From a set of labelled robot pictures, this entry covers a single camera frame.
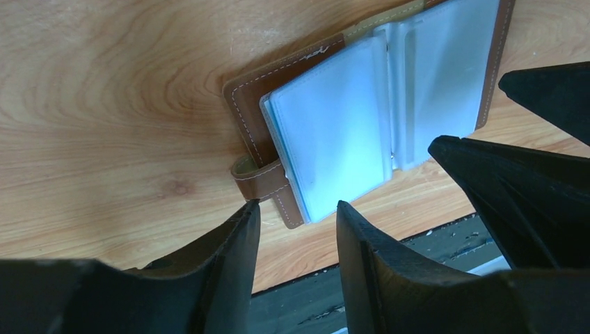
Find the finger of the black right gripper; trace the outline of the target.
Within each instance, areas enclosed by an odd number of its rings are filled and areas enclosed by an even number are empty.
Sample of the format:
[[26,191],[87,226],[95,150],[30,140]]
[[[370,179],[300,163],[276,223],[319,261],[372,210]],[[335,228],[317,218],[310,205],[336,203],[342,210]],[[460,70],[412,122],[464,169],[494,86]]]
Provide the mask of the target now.
[[589,268],[589,159],[454,136],[428,151],[512,268]]
[[498,87],[515,103],[589,144],[589,62],[505,73]]

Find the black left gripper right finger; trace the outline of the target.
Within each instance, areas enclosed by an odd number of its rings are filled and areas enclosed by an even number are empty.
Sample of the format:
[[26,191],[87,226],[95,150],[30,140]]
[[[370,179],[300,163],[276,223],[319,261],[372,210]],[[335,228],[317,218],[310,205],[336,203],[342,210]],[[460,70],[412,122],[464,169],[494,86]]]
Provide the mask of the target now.
[[345,296],[350,333],[588,333],[587,270],[516,269],[477,276],[441,265],[373,226],[349,203],[336,216],[340,264],[377,261],[377,301]]

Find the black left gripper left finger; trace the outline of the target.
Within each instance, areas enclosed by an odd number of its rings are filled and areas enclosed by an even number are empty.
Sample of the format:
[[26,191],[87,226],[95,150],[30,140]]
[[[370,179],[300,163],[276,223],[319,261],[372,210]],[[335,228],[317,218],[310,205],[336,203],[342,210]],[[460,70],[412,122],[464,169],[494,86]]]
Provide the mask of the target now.
[[2,333],[246,333],[260,206],[142,269],[95,259],[1,261]]

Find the brown leather card holder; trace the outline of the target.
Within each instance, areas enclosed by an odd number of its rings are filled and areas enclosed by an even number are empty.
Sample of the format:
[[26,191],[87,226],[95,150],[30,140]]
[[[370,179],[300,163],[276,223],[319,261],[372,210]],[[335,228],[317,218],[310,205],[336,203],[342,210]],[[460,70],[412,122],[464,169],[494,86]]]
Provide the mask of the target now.
[[232,176],[294,229],[430,158],[441,135],[484,127],[513,1],[398,1],[228,81],[248,149]]

